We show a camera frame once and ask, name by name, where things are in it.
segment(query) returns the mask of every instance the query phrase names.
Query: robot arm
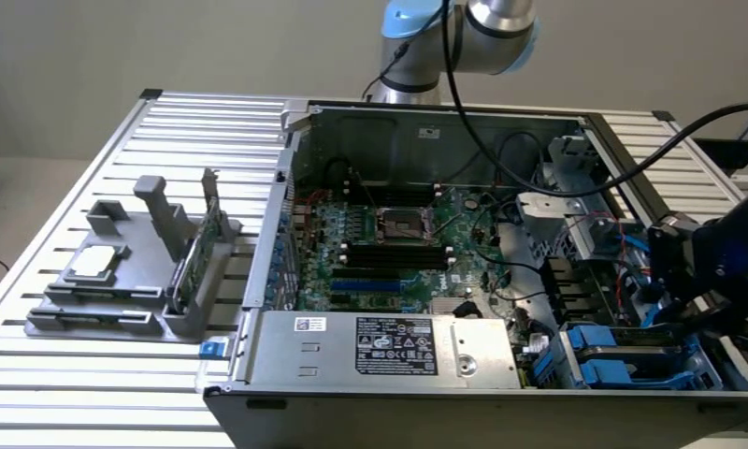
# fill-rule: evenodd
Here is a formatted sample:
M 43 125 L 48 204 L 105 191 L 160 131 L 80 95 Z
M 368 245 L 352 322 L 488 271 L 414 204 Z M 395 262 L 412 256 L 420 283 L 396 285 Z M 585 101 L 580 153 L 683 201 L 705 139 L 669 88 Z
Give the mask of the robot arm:
M 655 324 L 734 337 L 748 350 L 748 197 L 705 225 L 671 214 L 649 229 L 653 279 L 669 302 Z M 707 308 L 694 299 L 709 294 Z
M 440 0 L 392 0 L 386 7 L 382 29 L 386 75 L 370 101 L 440 102 L 438 83 L 444 55 L 438 12 L 442 4 Z M 450 21 L 458 72 L 498 75 L 520 68 L 532 53 L 540 28 L 532 0 L 470 0 L 458 6 L 451 2 Z M 411 49 L 394 64 L 394 56 L 406 42 Z

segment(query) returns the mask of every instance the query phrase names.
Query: motherboard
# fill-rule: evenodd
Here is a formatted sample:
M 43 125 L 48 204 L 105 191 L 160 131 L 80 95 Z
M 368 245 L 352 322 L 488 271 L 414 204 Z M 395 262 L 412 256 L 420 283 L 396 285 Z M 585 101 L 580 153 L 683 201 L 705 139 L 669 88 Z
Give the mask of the motherboard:
M 312 194 L 306 207 L 298 307 L 308 311 L 450 313 L 507 276 L 490 194 L 451 188 L 414 201 Z

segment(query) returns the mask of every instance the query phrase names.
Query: slotted metal table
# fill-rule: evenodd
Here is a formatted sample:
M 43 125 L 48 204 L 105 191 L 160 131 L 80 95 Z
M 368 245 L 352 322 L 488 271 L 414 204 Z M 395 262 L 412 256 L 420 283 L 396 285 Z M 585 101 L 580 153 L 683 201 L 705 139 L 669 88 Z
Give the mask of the slotted metal table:
M 0 447 L 232 447 L 196 392 L 198 371 L 219 376 L 227 362 L 202 362 L 191 344 L 31 339 L 24 324 L 87 234 L 84 212 L 95 200 L 116 199 L 127 210 L 141 211 L 135 180 L 162 175 L 171 201 L 203 214 L 202 170 L 212 167 L 220 171 L 222 206 L 244 227 L 208 333 L 236 330 L 283 148 L 286 101 L 163 92 L 131 110 L 0 284 Z M 649 112 L 597 112 L 638 160 L 679 129 Z M 690 140 L 646 176 L 669 207 L 702 221 L 721 217 L 743 197 Z

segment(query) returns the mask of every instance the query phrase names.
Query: gray floor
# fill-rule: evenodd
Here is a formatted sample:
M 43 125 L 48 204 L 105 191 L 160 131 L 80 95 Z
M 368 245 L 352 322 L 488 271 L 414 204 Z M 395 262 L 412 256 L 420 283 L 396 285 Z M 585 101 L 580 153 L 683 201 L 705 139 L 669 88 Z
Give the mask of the gray floor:
M 0 157 L 0 258 L 12 265 L 89 161 Z M 0 279 L 5 271 L 0 267 Z

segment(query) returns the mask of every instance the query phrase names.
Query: label sticker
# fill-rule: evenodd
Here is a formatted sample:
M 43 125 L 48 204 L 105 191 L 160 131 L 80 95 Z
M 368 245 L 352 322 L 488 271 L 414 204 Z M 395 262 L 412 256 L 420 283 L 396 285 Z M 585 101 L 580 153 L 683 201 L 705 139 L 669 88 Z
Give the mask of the label sticker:
M 299 317 L 295 320 L 296 332 L 324 332 L 327 330 L 327 317 Z
M 419 128 L 419 138 L 440 138 L 440 128 Z
M 355 369 L 360 374 L 438 375 L 432 319 L 356 320 Z

